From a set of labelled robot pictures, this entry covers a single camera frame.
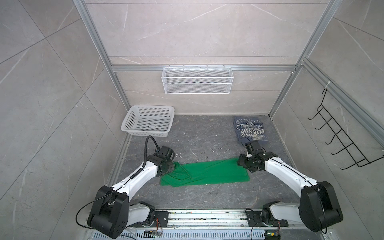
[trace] blue t-shirt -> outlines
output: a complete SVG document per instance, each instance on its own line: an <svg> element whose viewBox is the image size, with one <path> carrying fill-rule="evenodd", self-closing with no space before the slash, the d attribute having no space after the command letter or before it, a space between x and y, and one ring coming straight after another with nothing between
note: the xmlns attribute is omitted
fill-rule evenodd
<svg viewBox="0 0 384 240"><path fill-rule="evenodd" d="M244 144L252 140L267 141L264 125L258 118L235 117L233 126L239 143Z"/></svg>

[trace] white wire mesh basket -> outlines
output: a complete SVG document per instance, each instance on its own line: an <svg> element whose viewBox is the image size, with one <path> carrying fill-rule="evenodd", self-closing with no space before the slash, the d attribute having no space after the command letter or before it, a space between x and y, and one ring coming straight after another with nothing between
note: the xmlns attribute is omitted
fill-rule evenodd
<svg viewBox="0 0 384 240"><path fill-rule="evenodd" d="M229 93L233 82L230 67L167 67L161 76L166 94Z"/></svg>
<svg viewBox="0 0 384 240"><path fill-rule="evenodd" d="M132 106L121 125L121 130L134 136L166 137L172 126L175 109L169 106Z"/></svg>

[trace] black cable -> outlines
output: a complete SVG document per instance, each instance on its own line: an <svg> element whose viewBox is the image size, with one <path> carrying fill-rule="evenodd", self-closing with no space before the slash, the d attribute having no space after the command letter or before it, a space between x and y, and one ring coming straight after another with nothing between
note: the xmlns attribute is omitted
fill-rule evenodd
<svg viewBox="0 0 384 240"><path fill-rule="evenodd" d="M291 171L293 171L293 172L295 172L297 175L299 175L300 177L302 177L304 180L306 180L305 179L305 177L303 177L301 174L299 174L297 171L295 171L295 170L293 170L292 168L290 168L290 167L288 167L287 165L284 165L286 168L288 168L288 169L290 169ZM319 201L320 201L320 205L321 205L321 209L323 210L323 217L324 217L324 223L325 223L325 225L327 225L327 220L325 219L325 211L324 211L324 206L323 206L323 202L321 201L321 198L320 198L320 194L319 194L319 192L314 188L314 186L312 185L312 183L310 182L310 181L307 181L310 185L311 185L311 187L316 191L316 193L317 193L317 198L319 199ZM323 230L321 229L320 231L323 233L323 234L327 234L327 227L325 227L325 232L323 232Z"/></svg>
<svg viewBox="0 0 384 240"><path fill-rule="evenodd" d="M240 143L241 143L241 145L243 145L243 147L247 150L247 153L248 153L248 149L244 146L244 144L243 144L243 142L241 141L241 139L242 139L243 137L241 137L240 138Z"/></svg>
<svg viewBox="0 0 384 240"><path fill-rule="evenodd" d="M128 237L128 238L131 238L131 239L133 239L133 240L137 240L136 238L134 238L134 237L130 237L130 236L128 236L128 235L124 235L124 234L120 234L120 236L124 236L124 237Z"/></svg>
<svg viewBox="0 0 384 240"><path fill-rule="evenodd" d="M252 230L253 230L253 228L256 226L256 224L259 224L259 223L261 223L261 222L257 222L257 223L255 223L255 224L253 225L253 227L251 228L251 240L252 240Z"/></svg>
<svg viewBox="0 0 384 240"><path fill-rule="evenodd" d="M240 138L240 143L241 143L241 145L247 150L247 153L248 153L248 149L244 146L244 144L243 144L243 142L242 142L242 139L243 139L243 137Z"/></svg>
<svg viewBox="0 0 384 240"><path fill-rule="evenodd" d="M252 212L253 212L252 209L245 209L245 210L244 210L244 213L246 213L247 211L252 211Z"/></svg>
<svg viewBox="0 0 384 240"><path fill-rule="evenodd" d="M113 192L111 192L110 194L107 194L107 195L105 195L105 196L103 196L103 197L100 197L100 198L98 198L98 199L95 199L95 200L93 200L92 202L89 202L89 203L85 204L82 208L80 208L80 210L76 213L76 217L75 217L75 220L76 220L77 225L79 225L79 226L81 226L81 227L84 227L84 228L87 228L87 229L94 229L94 228L92 228L92 227L87 227L87 226L84 226L84 225L80 224L80 223L77 221L77 216L79 215L80 211L81 211L83 208L85 208L86 206L88 206L89 204L91 204L91 203L93 203L93 202L95 202L95 201L97 201L97 200L103 199L103 198L105 198L105 197L108 197L108 196L110 196L110 195L112 195L112 194L113 194Z"/></svg>
<svg viewBox="0 0 384 240"><path fill-rule="evenodd" d="M157 142L155 141L155 139L149 135L147 136L147 138L145 139L145 144L144 144L144 162L143 162L143 168L145 168L145 165L147 164L147 146L148 146L148 140L149 138L151 138L153 140L153 142L155 143L156 145L156 152L160 151L160 148L159 148L159 145L157 144Z"/></svg>

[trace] wire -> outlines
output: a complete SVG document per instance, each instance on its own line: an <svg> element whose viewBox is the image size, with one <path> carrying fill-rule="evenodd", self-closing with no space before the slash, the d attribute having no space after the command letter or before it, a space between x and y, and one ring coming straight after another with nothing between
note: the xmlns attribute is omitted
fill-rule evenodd
<svg viewBox="0 0 384 240"><path fill-rule="evenodd" d="M247 153L248 153L248 148L246 148L246 147L244 146L243 142L241 141L242 138L243 138L243 137L240 138L240 143L241 143L241 145L243 145L243 147L247 150Z"/></svg>
<svg viewBox="0 0 384 240"><path fill-rule="evenodd" d="M246 211L252 211L252 212L253 212L252 209L245 209L245 210L244 210L244 213L245 213Z"/></svg>
<svg viewBox="0 0 384 240"><path fill-rule="evenodd" d="M303 177L301 174L299 174L297 171L295 171L295 170L293 170L292 168L290 168L290 167L288 167L287 165L284 165L286 168L288 168L288 169L290 169L291 171L293 171L293 172L295 172L297 175L299 175L300 177L302 177L304 180L306 180L305 179L305 177ZM320 194L319 194L319 192L315 189L315 187L312 185L312 183L310 182L310 181L307 181L310 185L311 185L311 187L316 191L316 193L317 193L317 198L319 199L319 201L320 201L320 205L321 205L321 209L323 210L323 217L324 217L324 223L325 223L325 225L327 225L327 220L325 219L325 211L324 211L324 206L323 206L323 202L321 201L321 198L320 198ZM323 232L323 230L321 229L320 231L323 233L323 234L327 234L327 230L328 230L328 227L325 227L325 232Z"/></svg>
<svg viewBox="0 0 384 240"><path fill-rule="evenodd" d="M130 237L130 236L128 236L128 235L125 235L125 234L120 234L120 236L124 236L124 237L128 237L128 238L131 238L131 239L133 239L133 240L137 240L136 238L134 238L134 237Z"/></svg>
<svg viewBox="0 0 384 240"><path fill-rule="evenodd" d="M256 226L256 224L259 224L259 223L261 223L261 222L257 222L257 223L255 223L255 224L253 225L253 227L251 228L251 240L252 240L252 230L253 230L253 228Z"/></svg>
<svg viewBox="0 0 384 240"><path fill-rule="evenodd" d="M157 222L159 223L159 226L160 226L160 229L161 229L161 232L163 232L163 227L161 226L161 223L159 222L159 220L156 218Z"/></svg>
<svg viewBox="0 0 384 240"><path fill-rule="evenodd" d="M79 226L81 226L81 227L84 227L84 228L87 228L87 229L94 229L94 228L92 228L92 227L87 227L87 226L84 226L84 225L80 224L80 223L77 221L77 216L79 215L80 211L81 211L83 208L85 208L86 206L88 206L89 204L91 204L91 203L93 203L93 202L95 202L95 201L97 201L97 200L103 199L103 198L105 198L105 197L108 197L109 195L112 195L112 194L113 194L113 192L111 192L110 194L107 194L107 195L105 195L105 196L103 196L103 197L100 197L100 198L98 198L98 199L95 199L95 200L93 200L92 202L89 202L89 203L85 204L82 208L80 208L80 210L76 213L76 217L75 217L75 220L76 220L77 225L79 225Z"/></svg>
<svg viewBox="0 0 384 240"><path fill-rule="evenodd" d="M156 151L160 151L160 148L159 148L159 145L157 144L157 142L155 141L155 139L149 135L147 136L147 138L145 139L145 144L144 144L144 162L143 162L143 168L145 168L145 165L147 164L147 146L148 146L148 140L149 138L151 138L153 140L153 142L155 143L156 145Z"/></svg>
<svg viewBox="0 0 384 240"><path fill-rule="evenodd" d="M240 138L240 143L241 145L243 145L243 147L248 151L248 149L244 146L243 142L242 142L242 139L243 137Z"/></svg>
<svg viewBox="0 0 384 240"><path fill-rule="evenodd" d="M277 221L279 223L279 229L276 231L276 234L279 234L280 231L280 221Z"/></svg>

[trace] metal base plate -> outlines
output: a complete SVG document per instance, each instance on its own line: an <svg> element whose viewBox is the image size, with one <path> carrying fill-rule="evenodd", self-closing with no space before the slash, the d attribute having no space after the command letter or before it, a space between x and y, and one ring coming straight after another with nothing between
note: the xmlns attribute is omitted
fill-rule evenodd
<svg viewBox="0 0 384 240"><path fill-rule="evenodd" d="M266 224L263 223L262 217L261 217L261 211L246 211L245 214L247 215L248 220L248 226L250 227L265 227ZM288 221L287 220L276 220L276 221L270 221L268 223L268 227L288 227Z"/></svg>
<svg viewBox="0 0 384 240"><path fill-rule="evenodd" d="M157 218L159 220L160 226L163 228L168 226L168 215L169 212L167 211L155 211L155 219ZM129 227L143 227L143 225L138 222L130 225ZM153 223L148 227L156 227L156 220L154 220Z"/></svg>

